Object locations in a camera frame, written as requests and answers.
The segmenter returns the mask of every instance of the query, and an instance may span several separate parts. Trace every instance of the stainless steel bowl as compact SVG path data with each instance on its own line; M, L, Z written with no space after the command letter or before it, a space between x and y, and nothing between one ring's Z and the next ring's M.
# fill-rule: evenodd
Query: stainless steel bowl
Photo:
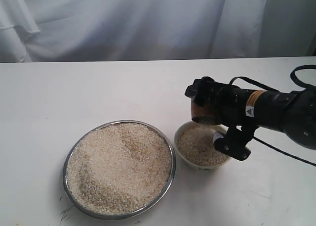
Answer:
M162 189L161 193L152 201L150 202L148 205L145 205L143 208L141 209L138 209L134 212L130 212L128 214L122 214L122 215L103 215L103 214L98 214L98 213L95 213L93 211L90 211L86 208L84 208L83 206L81 206L76 200L75 198L73 197L73 195L71 194L70 190L69 190L69 187L68 187L68 183L67 183L67 165L68 165L68 161L69 161L69 158L71 157L74 149L76 148L77 144L89 133L91 133L92 131L95 131L95 130L99 130L99 129L102 129L102 128L105 128L105 127L108 127L110 125L120 125L122 123L136 123L136 124L141 124L141 125L144 125L146 126L147 128L149 128L150 130L154 131L155 133L157 133L161 138L163 138L164 142L166 143L166 145L169 147L169 151L170 151L170 155L171 155L171 169L170 169L170 174L169 174L169 179L166 183L166 185L164 186L164 188ZM168 140L168 138L160 131L158 130L157 128L147 124L147 123L144 123L144 122L140 122L140 121L132 121L132 120L123 120L123 121L113 121L113 122L109 122L109 123L106 123L104 125L101 125L101 126L98 126L97 128L94 128L93 130L89 131L88 133L86 133L83 137L81 137L77 143L75 143L75 145L73 146L73 148L70 150L67 158L66 158L66 161L65 161L65 164L64 164L64 168L63 168L63 185L64 185L64 189L65 189L65 192L67 194L67 196L69 197L69 199L73 202L73 204L82 212L84 212L85 214L87 215L90 215L94 218L97 218L97 219L102 219L102 220L122 220L122 219L126 219L126 218L129 218L129 217L133 217L133 216L136 216L138 214L141 214L142 212L145 212L146 210L150 209L151 207L153 207L154 205L157 204L158 201L160 201L163 196L167 193L167 191L169 190L172 182L173 182L173 178L174 178L174 175L175 175L175 172L176 172L176 156L175 156L175 152L174 152L174 149L171 145L171 142Z

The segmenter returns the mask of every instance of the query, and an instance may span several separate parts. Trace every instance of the white curtain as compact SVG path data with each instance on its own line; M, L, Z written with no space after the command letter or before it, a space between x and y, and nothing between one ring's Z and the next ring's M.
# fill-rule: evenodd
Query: white curtain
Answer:
M258 57L266 3L0 0L0 61Z

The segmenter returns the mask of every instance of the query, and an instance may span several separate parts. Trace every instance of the orange label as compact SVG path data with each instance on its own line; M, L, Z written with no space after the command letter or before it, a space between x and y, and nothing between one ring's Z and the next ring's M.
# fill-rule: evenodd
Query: orange label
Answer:
M249 96L246 106L255 106L255 103L256 103L258 97L259 97L261 94L263 94L264 92L266 92L266 91L264 91L264 90L257 90L257 91L254 91L254 92Z

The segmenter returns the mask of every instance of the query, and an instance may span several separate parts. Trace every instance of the white ceramic bowl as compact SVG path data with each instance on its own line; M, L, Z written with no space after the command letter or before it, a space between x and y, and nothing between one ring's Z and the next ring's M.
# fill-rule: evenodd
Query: white ceramic bowl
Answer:
M189 130L189 129L192 129L194 127L199 127L201 126L201 124L198 124L196 122L193 122L193 121L189 121L185 124L183 124L182 126L179 127L179 129L177 130L176 134L174 135L174 149L176 150L176 152L180 155L180 157L192 168L194 169L197 169L197 170L214 170L214 169L217 169L219 168L220 166L223 166L224 164L226 164L230 159L231 157L229 157L226 161L224 161L223 163L221 164L218 164L218 165L213 165L213 166L200 166L200 165L197 165L197 164L194 164L192 162L190 162L188 159L185 158L185 156L179 151L179 148L178 148L178 142L179 142L179 139L181 137L181 135ZM213 129L215 129L216 131L220 131L222 133L226 133L226 129L223 127L223 126L212 126Z

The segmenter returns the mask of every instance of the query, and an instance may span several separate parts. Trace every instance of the warning label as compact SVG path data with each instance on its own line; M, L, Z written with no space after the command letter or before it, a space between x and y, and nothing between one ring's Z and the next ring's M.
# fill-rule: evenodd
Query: warning label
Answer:
M264 90L257 90L254 91L248 98L246 103L246 116L254 117L254 106L256 104L256 101L258 97L263 94Z

